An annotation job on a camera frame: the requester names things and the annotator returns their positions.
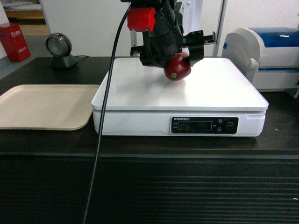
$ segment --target white scale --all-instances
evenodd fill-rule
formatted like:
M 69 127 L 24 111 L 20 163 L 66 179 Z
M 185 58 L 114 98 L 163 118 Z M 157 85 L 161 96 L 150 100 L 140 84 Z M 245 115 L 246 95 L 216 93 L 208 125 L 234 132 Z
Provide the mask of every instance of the white scale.
M 107 75 L 92 100 L 98 131 Z M 139 58 L 114 62 L 103 135 L 258 136 L 268 102 L 226 58 L 204 58 L 173 82 Z

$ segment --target printer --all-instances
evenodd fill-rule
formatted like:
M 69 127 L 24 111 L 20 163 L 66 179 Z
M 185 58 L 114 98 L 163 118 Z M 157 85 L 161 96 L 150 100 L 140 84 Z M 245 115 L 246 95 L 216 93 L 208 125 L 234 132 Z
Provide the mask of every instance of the printer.
M 257 90 L 298 97 L 298 29 L 237 28 L 226 36 L 222 57 L 230 59 Z

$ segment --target red box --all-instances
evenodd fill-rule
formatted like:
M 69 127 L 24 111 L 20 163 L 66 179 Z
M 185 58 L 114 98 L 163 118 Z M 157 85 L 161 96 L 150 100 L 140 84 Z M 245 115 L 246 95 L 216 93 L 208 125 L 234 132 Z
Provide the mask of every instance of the red box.
M 0 41 L 11 62 L 23 61 L 31 55 L 18 23 L 1 24 Z

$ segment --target lcd screen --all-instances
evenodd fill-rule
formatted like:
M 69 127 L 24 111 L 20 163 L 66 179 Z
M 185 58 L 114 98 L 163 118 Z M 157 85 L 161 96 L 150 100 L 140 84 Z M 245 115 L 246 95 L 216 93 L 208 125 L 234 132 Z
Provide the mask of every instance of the lcd screen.
M 212 121 L 179 121 L 178 130 L 210 131 Z

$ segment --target black cable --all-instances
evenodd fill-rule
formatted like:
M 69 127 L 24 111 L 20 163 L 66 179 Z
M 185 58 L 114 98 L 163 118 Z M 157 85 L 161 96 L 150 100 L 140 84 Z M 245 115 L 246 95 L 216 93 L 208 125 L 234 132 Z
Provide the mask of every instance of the black cable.
M 100 125 L 99 125 L 98 148 L 97 148 L 97 151 L 96 151 L 96 154 L 95 154 L 94 165 L 93 165 L 93 175 L 92 175 L 92 180 L 90 182 L 88 199 L 87 199 L 87 203 L 86 203 L 85 214 L 84 214 L 82 224 L 86 223 L 86 218 L 87 218 L 87 214 L 88 214 L 91 194 L 92 194 L 92 191 L 93 191 L 93 182 L 94 182 L 95 172 L 96 172 L 96 169 L 97 169 L 98 158 L 99 158 L 99 154 L 100 154 L 100 143 L 101 143 L 101 137 L 102 137 L 102 133 L 103 133 L 104 116 L 105 116 L 105 110 L 106 110 L 106 105 L 107 105 L 107 100 L 108 100 L 108 93 L 109 93 L 109 89 L 110 89 L 112 68 L 113 68 L 113 63 L 114 63 L 114 59 L 115 59 L 117 42 L 118 42 L 118 39 L 119 39 L 119 36 L 120 36 L 120 33 L 121 33 L 121 28 L 122 28 L 128 14 L 129 14 L 130 8 L 131 8 L 131 6 L 129 6 L 129 8 L 127 9 L 126 13 L 124 14 L 124 16 L 123 16 L 123 18 L 120 22 L 120 25 L 118 27 L 118 30 L 117 30 L 117 33 L 116 33 L 116 36 L 115 36 L 114 44 L 113 44 L 110 67 L 109 67 L 109 72 L 108 72 L 108 77 L 107 77 L 106 90 L 105 90 L 105 95 L 104 95 L 104 100 L 103 100 L 103 105 L 102 105 L 102 110 L 101 110 Z

